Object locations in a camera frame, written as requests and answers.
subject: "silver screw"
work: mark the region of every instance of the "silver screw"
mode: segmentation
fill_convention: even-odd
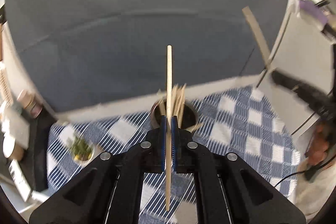
[[[189,148],[191,148],[191,149],[195,149],[195,148],[197,148],[198,144],[195,143],[195,142],[189,142],[189,143],[187,144],[187,146],[188,146]]]
[[[227,154],[227,159],[235,161],[235,160],[238,159],[238,156],[235,153],[229,153],[229,154]]]
[[[140,146],[142,147],[142,148],[150,148],[151,147],[151,143],[150,142],[148,142],[148,141],[144,141],[144,142],[142,142],[141,144],[140,144]]]
[[[103,152],[103,153],[100,154],[100,158],[102,160],[108,160],[109,158],[111,158],[111,154],[108,153],[108,152]]]

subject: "purple object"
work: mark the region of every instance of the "purple object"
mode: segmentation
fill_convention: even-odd
[[[304,10],[318,21],[321,22],[323,26],[325,26],[328,22],[328,18],[323,14],[323,12],[315,6],[315,3],[311,0],[299,0],[300,10]]]

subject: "striped cloth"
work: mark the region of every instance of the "striped cloth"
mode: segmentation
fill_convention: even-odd
[[[272,185],[296,171],[301,157],[283,122],[267,98],[252,86],[226,90],[193,100],[203,123],[193,140],[224,155],[235,152]],[[82,169],[65,147],[76,134],[113,154],[141,142],[151,129],[144,111],[94,122],[53,125],[47,153],[48,183],[56,192]],[[288,197],[296,186],[291,177],[277,186]],[[197,223],[196,195],[191,174],[172,174],[171,210],[165,210],[165,173],[145,174],[139,223]]]

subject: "beige cloth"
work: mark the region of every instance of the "beige cloth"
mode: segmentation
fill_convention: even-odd
[[[305,170],[307,161],[298,166],[298,171]],[[295,189],[295,206],[305,215],[307,223],[319,212],[336,186],[336,165],[323,170],[313,183],[298,175]]]

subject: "cup of chopsticks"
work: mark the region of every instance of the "cup of chopsticks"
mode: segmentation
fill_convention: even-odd
[[[192,104],[185,101],[185,86],[175,85],[172,89],[172,117],[177,116],[178,127],[193,132],[202,126],[199,115]],[[166,115],[166,97],[157,101],[151,110],[152,128],[160,127],[161,115]]]

